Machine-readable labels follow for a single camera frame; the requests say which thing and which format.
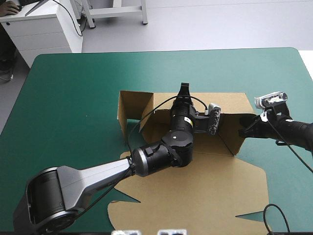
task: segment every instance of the green table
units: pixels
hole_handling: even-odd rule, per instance
[[[285,91],[291,116],[312,122],[313,82],[293,48],[41,55],[0,136],[0,231],[13,230],[26,180],[40,170],[97,165],[126,150],[116,120],[120,90],[177,92],[181,82],[192,92],[245,92],[251,103]],[[133,145],[143,142],[134,138]],[[266,171],[270,202],[282,207],[291,230],[313,231],[313,175],[286,147],[248,139],[237,157]],[[111,230],[111,200],[128,197],[110,193],[69,231]],[[278,212],[268,217],[274,231],[285,230]]]

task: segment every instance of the black cable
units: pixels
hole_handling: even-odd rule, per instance
[[[282,137],[282,135],[276,130],[276,128],[272,125],[272,123],[268,120],[269,125],[273,128],[273,130],[278,134],[278,136],[285,142],[285,144],[288,146],[288,148],[294,153],[294,155],[302,162],[303,165],[306,166],[307,169],[309,169],[310,172],[313,173],[313,169],[296,153],[296,151],[288,144],[288,142]]]
[[[176,95],[176,96],[173,96],[173,97],[168,98],[167,100],[163,101],[162,103],[160,103],[159,105],[157,105],[154,109],[152,109],[150,112],[148,112],[148,113],[133,127],[133,129],[130,131],[130,133],[129,133],[128,137],[127,137],[127,146],[128,146],[128,149],[129,149],[129,151],[130,151],[130,153],[131,153],[131,158],[133,157],[133,153],[132,153],[132,148],[131,148],[131,146],[130,146],[130,144],[129,144],[129,138],[130,138],[132,132],[135,130],[135,128],[136,128],[147,116],[149,116],[151,113],[153,113],[155,110],[157,110],[160,106],[162,106],[162,105],[165,104],[166,102],[170,101],[171,99],[174,99],[174,98],[177,98],[177,97],[189,97],[189,98],[195,99],[195,100],[199,101],[201,104],[203,104],[204,107],[205,107],[205,110],[207,110],[207,105],[206,105],[202,100],[200,100],[200,99],[198,99],[198,98],[196,98],[196,97],[194,97],[194,96],[191,96],[191,95]]]
[[[57,3],[57,4],[59,4],[61,7],[63,7],[63,8],[67,11],[68,15],[69,15],[70,18],[72,19],[72,22],[73,22],[73,25],[74,25],[74,28],[75,28],[76,33],[78,34],[78,36],[82,37],[83,34],[79,34],[79,32],[78,32],[78,30],[77,30],[77,28],[76,28],[76,26],[75,26],[74,19],[73,19],[73,17],[71,16],[70,12],[67,10],[67,8],[66,8],[65,6],[63,6],[62,4],[60,4],[59,2],[57,2],[56,0],[52,0],[52,1],[54,1],[54,2]]]
[[[289,228],[288,221],[287,221],[287,219],[286,219],[286,217],[285,217],[285,214],[283,213],[282,209],[280,209],[279,206],[276,205],[276,204],[268,204],[268,205],[264,208],[264,210],[263,210],[263,221],[264,221],[264,224],[265,224],[265,227],[266,227],[268,233],[269,233],[270,235],[274,235],[274,233],[269,229],[268,223],[267,223],[267,221],[266,221],[266,211],[267,211],[267,209],[268,209],[269,207],[276,207],[276,208],[280,211],[280,213],[282,214],[282,216],[283,216],[283,218],[284,218],[284,221],[285,221],[285,224],[286,224],[286,227],[287,227],[288,234],[290,234],[290,228]]]
[[[130,172],[130,167],[127,168],[124,171],[124,174],[122,174],[122,176],[120,178],[118,178],[116,180],[116,182],[114,184],[112,184],[108,190],[106,190],[101,196],[99,196],[93,203],[91,203],[86,209],[84,209],[81,213],[79,213],[74,220],[78,219],[79,217],[81,217],[83,214],[85,214],[87,211],[89,211],[97,202],[99,202],[105,195],[107,195],[122,179],[124,179],[124,177],[127,175],[127,173]]]
[[[85,24],[84,24],[84,27],[83,27],[83,29],[81,30],[81,32],[83,33],[84,32],[84,30],[85,30],[85,28],[86,28],[86,25],[87,25],[87,18],[86,18],[86,20],[85,20]]]

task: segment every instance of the gray floor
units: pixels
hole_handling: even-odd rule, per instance
[[[90,0],[94,8],[112,0]],[[140,0],[124,0],[123,5]],[[140,16],[97,19],[84,31],[83,52],[251,47],[313,50],[313,0],[147,0]],[[29,69],[18,59],[14,79],[0,83],[0,132]]]

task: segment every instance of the cardboard box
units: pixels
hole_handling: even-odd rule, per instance
[[[127,119],[141,119],[177,93],[121,91],[117,119],[127,135]],[[192,93],[222,108],[215,136],[194,134],[193,161],[183,168],[168,168],[147,177],[134,176],[118,184],[118,190],[141,203],[109,205],[116,229],[139,229],[155,235],[159,229],[185,228],[189,234],[266,234],[261,222],[235,216],[262,211],[268,204],[265,172],[236,157],[244,139],[238,136],[239,119],[254,115],[244,93]],[[204,107],[198,101],[199,112]],[[140,126],[146,142],[161,139],[169,130],[169,101],[145,118]]]

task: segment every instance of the white drawer cabinet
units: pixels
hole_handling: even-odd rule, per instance
[[[75,15],[68,0],[60,0],[75,19]],[[19,50],[29,67],[37,55],[53,53],[82,52],[83,37],[77,35],[73,22],[68,13],[53,1],[29,14],[35,3],[25,6],[14,16],[0,18],[3,28]]]

